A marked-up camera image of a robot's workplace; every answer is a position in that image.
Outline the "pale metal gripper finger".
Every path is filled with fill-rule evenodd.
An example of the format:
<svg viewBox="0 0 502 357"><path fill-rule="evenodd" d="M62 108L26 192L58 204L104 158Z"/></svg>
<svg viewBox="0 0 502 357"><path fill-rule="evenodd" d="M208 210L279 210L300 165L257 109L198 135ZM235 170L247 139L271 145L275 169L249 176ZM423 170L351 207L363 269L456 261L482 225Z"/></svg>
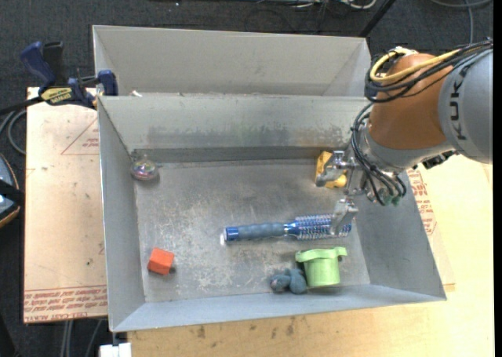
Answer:
<svg viewBox="0 0 502 357"><path fill-rule="evenodd" d="M345 187L347 175L343 167L343 151L322 151L317 158L315 185L317 187Z"/></svg>
<svg viewBox="0 0 502 357"><path fill-rule="evenodd" d="M333 210L332 232L335 236L348 236L358 213L358 208L350 199L339 200Z"/></svg>

